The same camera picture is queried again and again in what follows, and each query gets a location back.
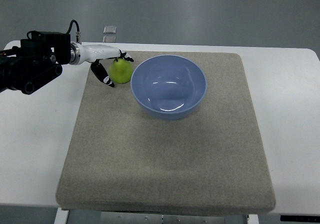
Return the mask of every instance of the white table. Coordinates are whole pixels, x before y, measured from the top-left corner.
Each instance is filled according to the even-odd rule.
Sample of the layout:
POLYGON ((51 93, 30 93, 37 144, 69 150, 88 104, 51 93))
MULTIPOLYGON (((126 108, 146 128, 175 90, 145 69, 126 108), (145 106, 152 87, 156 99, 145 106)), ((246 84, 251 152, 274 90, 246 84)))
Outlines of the white table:
MULTIPOLYGON (((271 213, 320 215, 320 62, 312 50, 105 45, 124 51, 239 54, 274 187, 271 213)), ((30 96, 12 90, 0 94, 0 205, 58 207, 55 192, 88 70, 88 63, 65 65, 60 77, 30 96)))

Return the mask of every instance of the pear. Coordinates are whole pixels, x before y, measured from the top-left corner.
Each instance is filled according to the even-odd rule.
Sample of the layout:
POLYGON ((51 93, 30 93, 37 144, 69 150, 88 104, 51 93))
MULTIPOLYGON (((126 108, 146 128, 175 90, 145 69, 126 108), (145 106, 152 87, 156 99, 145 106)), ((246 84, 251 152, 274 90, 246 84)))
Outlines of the pear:
POLYGON ((129 61, 116 58, 109 66, 108 73, 113 82, 123 84, 130 82, 133 71, 129 61))

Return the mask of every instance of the black cable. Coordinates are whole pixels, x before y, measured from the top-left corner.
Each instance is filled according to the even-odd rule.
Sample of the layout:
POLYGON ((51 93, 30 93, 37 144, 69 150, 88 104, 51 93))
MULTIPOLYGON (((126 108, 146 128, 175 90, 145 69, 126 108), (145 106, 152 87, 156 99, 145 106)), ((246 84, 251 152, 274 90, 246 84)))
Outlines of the black cable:
POLYGON ((28 39, 31 39, 30 37, 29 37, 29 34, 32 34, 32 33, 39 33, 39 31, 37 31, 37 30, 31 30, 31 31, 28 31, 27 32, 27 34, 26 34, 26 37, 28 38, 28 39))
POLYGON ((72 21, 70 22, 69 29, 68 29, 68 31, 67 31, 65 34, 69 34, 69 33, 71 32, 71 28, 72 28, 73 23, 75 23, 75 25, 76 25, 76 31, 77 31, 77 32, 80 32, 80 28, 79 28, 78 22, 77 22, 76 20, 72 20, 72 21))

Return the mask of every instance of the blue bowl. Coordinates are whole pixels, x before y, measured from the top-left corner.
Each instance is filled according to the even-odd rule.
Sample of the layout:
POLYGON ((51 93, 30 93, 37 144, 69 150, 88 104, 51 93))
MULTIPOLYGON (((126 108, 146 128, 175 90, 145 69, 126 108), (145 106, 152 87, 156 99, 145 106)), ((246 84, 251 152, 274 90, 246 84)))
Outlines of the blue bowl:
POLYGON ((204 72, 177 55, 159 55, 142 62, 131 77, 131 90, 140 106, 162 120, 189 115, 207 92, 204 72))

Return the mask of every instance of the gray floor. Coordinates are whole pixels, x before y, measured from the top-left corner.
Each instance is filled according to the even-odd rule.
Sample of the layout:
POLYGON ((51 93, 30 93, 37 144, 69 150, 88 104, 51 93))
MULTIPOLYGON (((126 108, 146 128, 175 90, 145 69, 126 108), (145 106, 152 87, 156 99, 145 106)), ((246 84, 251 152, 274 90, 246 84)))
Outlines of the gray floor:
MULTIPOLYGON (((31 30, 66 32, 71 19, 83 42, 117 26, 117 43, 308 48, 320 57, 320 0, 0 0, 0 49, 31 30)), ((53 223, 53 212, 0 206, 0 224, 53 223)))

